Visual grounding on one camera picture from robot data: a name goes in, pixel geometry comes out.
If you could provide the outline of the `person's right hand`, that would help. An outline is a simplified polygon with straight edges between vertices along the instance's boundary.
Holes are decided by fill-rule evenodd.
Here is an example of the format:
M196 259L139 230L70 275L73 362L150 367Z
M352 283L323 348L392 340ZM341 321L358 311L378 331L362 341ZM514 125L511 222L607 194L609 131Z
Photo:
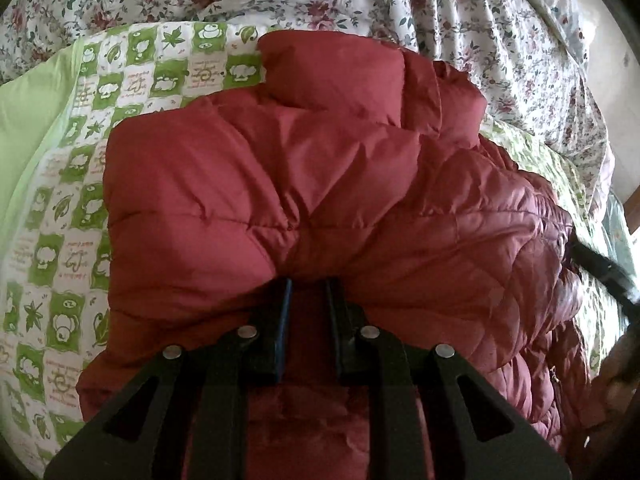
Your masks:
M591 382L580 423L588 458L604 451L639 389L639 325L629 326Z

